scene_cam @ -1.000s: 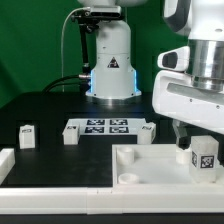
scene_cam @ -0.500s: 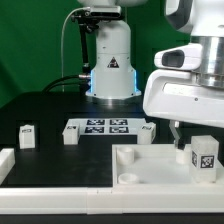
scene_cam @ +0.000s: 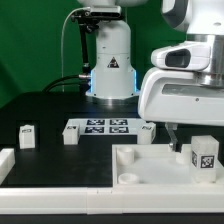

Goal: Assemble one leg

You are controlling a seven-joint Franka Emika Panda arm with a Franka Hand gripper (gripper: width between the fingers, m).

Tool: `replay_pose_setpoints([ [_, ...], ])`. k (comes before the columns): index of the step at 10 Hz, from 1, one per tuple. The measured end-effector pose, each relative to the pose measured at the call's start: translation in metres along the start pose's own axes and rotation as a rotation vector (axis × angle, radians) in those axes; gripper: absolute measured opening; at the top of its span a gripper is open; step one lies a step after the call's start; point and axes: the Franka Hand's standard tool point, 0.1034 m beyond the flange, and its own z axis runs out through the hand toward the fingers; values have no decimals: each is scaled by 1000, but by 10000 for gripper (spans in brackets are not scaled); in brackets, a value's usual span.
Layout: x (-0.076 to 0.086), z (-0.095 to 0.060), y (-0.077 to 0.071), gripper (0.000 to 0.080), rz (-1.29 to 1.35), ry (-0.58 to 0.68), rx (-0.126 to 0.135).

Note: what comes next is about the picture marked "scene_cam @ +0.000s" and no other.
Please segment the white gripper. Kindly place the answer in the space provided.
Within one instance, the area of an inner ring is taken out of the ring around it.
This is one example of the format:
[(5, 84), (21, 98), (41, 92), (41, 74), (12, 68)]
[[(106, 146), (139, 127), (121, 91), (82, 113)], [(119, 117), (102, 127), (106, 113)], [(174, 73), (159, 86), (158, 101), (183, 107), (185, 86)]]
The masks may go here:
[(172, 151), (178, 143), (175, 123), (224, 126), (224, 36), (189, 35), (155, 50), (151, 62), (138, 113), (146, 121), (166, 122)]

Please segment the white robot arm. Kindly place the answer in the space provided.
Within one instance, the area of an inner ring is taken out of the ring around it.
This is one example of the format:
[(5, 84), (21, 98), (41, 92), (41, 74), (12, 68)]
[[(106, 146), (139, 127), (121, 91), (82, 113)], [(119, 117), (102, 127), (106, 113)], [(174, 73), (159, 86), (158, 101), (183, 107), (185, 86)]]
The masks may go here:
[[(130, 28), (121, 9), (148, 0), (77, 1), (87, 29), (97, 32), (97, 62), (87, 95), (101, 101), (131, 98), (135, 71)], [(145, 121), (165, 123), (176, 145), (175, 124), (224, 126), (224, 0), (162, 0), (161, 14), (186, 40), (152, 52), (138, 114)]]

